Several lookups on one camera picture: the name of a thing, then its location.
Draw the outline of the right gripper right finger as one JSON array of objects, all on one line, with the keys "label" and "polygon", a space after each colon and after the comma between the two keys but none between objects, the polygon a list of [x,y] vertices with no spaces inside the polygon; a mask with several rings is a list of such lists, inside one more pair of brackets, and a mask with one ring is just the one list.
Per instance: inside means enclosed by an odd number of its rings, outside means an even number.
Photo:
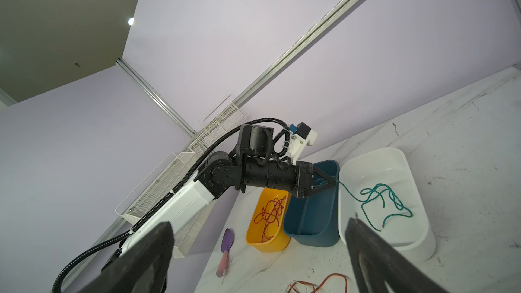
[{"label": "right gripper right finger", "polygon": [[345,231],[360,292],[445,292],[358,218]]}]

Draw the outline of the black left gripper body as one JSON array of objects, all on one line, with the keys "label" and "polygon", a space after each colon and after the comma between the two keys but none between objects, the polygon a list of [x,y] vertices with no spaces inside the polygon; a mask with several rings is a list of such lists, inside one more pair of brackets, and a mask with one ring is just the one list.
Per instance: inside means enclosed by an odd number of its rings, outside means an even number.
[{"label": "black left gripper body", "polygon": [[308,198],[313,195],[313,164],[297,161],[296,165],[279,164],[268,161],[260,165],[254,158],[248,158],[244,164],[240,191],[247,186],[287,191],[296,198]]}]

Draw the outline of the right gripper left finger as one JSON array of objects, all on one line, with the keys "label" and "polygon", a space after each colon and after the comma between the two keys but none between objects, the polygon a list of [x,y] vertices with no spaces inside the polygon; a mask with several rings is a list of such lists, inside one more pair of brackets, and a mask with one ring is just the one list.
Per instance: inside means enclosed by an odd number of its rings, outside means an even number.
[{"label": "right gripper left finger", "polygon": [[165,292],[173,248],[172,226],[161,222],[81,291]]}]

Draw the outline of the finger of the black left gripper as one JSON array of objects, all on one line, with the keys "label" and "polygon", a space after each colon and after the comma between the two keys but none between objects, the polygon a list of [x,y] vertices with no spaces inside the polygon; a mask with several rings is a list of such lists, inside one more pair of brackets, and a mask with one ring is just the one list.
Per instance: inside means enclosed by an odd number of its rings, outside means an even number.
[{"label": "finger of the black left gripper", "polygon": [[313,167],[313,183],[311,185],[311,194],[317,195],[323,191],[334,189],[338,182],[332,176],[322,171],[320,168]]}]

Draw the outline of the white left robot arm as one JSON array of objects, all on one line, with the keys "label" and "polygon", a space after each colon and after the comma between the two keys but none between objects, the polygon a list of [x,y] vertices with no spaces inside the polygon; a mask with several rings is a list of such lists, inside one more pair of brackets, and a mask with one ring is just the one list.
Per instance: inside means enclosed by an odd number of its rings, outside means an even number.
[{"label": "white left robot arm", "polygon": [[89,256],[119,244],[100,275],[84,292],[163,292],[174,234],[229,188],[286,191],[310,198],[335,187],[336,180],[312,163],[300,161],[317,133],[305,123],[287,125],[280,119],[246,122],[222,135],[191,166],[186,175],[130,230],[104,241],[73,259],[58,275],[53,292],[61,292],[67,275]]}]

